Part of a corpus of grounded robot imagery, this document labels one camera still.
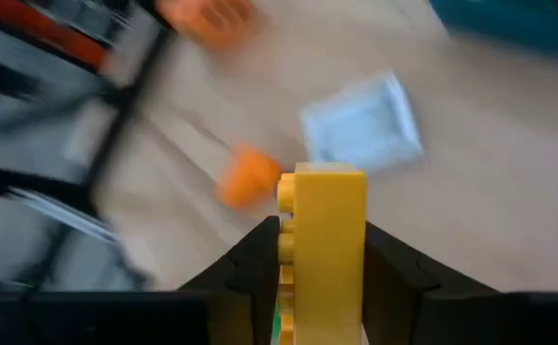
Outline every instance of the wooden floor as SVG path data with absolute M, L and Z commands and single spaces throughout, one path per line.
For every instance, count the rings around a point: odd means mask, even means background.
M 215 199 L 230 148 L 306 160 L 298 110 L 393 70 L 427 158 L 370 176 L 368 218 L 501 290 L 558 289 L 558 61 L 449 37 L 423 0 L 257 0 L 259 32 L 174 42 L 98 194 L 132 261 L 176 288 L 266 215 Z

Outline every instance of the black metal frame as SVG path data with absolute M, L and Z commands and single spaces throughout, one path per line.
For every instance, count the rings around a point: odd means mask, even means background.
M 36 124 L 43 119 L 55 116 L 53 114 L 55 114 L 56 111 L 52 110 L 55 110 L 56 108 L 76 107 L 92 97 L 102 97 L 106 102 L 115 106 L 117 108 L 117 115 L 110 124 L 103 141 L 99 145 L 89 169 L 83 174 L 81 182 L 73 183 L 57 180 L 47 176 L 23 172 L 11 172 L 0 169 L 1 197 L 13 196 L 13 190 L 24 190 L 39 193 L 54 198 L 60 203 L 63 203 L 68 207 L 89 216 L 90 218 L 97 219 L 99 222 L 102 222 L 96 207 L 94 206 L 94 202 L 91 200 L 91 196 L 101 181 L 111 154 L 115 151 L 125 128 L 133 117 L 134 106 L 138 101 L 138 97 L 140 96 L 142 90 L 149 81 L 154 64 L 158 61 L 160 53 L 166 45 L 169 37 L 175 34 L 175 31 L 166 26 L 165 21 L 161 18 L 158 20 L 159 15 L 154 11 L 154 8 L 150 6 L 150 3 L 140 1 L 140 6 L 149 12 L 150 15 L 156 19 L 156 21 L 158 21 L 160 29 L 132 84 L 116 88 L 110 85 L 110 83 L 106 83 L 105 87 L 100 90 L 94 90 L 89 94 L 81 95 L 73 98 L 72 100 L 68 100 L 63 104 L 54 104 L 45 109 L 36 111 L 43 113 L 42 110 L 44 110 L 44 113 L 46 113 L 45 116 L 24 116 L 19 119 L 7 121 L 6 123 L 0 123 L 0 133 L 3 133 L 6 130 L 18 129 L 25 125 Z M 84 63 L 81 63 L 73 57 L 67 56 L 59 49 L 39 41 L 32 36 L 13 30 L 12 28 L 8 28 L 1 23 L 0 30 L 14 35 L 16 38 L 30 43 L 36 48 L 39 48 L 47 53 L 56 55 L 59 58 L 63 58 L 75 65 L 78 65 L 84 70 L 96 73 L 95 69 L 89 68 L 89 66 L 86 66 Z M 50 234 L 48 245 L 37 252 L 37 257 L 33 259 L 33 262 L 17 272 L 13 279 L 16 282 L 23 283 L 31 287 L 32 289 L 38 289 L 47 280 L 53 278 L 59 255 L 65 244 L 67 244 L 67 242 L 72 238 L 73 230 L 74 229 L 64 223 L 60 223 L 57 226 L 51 225 L 47 229 Z M 117 265 L 121 266 L 129 273 L 135 287 L 142 288 L 147 281 L 146 277 L 143 274 L 129 268 L 127 260 L 125 259 L 119 245 L 115 246 L 115 253 Z

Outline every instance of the teal object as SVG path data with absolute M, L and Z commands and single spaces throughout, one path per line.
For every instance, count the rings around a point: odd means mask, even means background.
M 430 0 L 451 31 L 465 31 L 558 55 L 558 7 L 549 0 Z

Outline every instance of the wooden surface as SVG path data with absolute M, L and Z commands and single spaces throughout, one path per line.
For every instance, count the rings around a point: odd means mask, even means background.
M 230 147 L 306 160 L 297 113 L 394 70 L 426 159 L 369 179 L 368 219 L 501 290 L 558 290 L 558 61 L 448 37 L 417 0 L 262 0 L 231 55 L 175 42 L 98 194 L 132 261 L 176 288 L 268 214 L 215 200 Z

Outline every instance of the orange toy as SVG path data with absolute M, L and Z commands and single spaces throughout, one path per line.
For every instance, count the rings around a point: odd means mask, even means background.
M 228 175 L 218 186 L 218 198 L 234 208 L 251 206 L 270 196 L 280 177 L 281 166 L 273 159 L 253 147 L 238 147 Z
M 249 0 L 156 0 L 156 5 L 181 34 L 215 49 L 240 42 L 254 12 Z

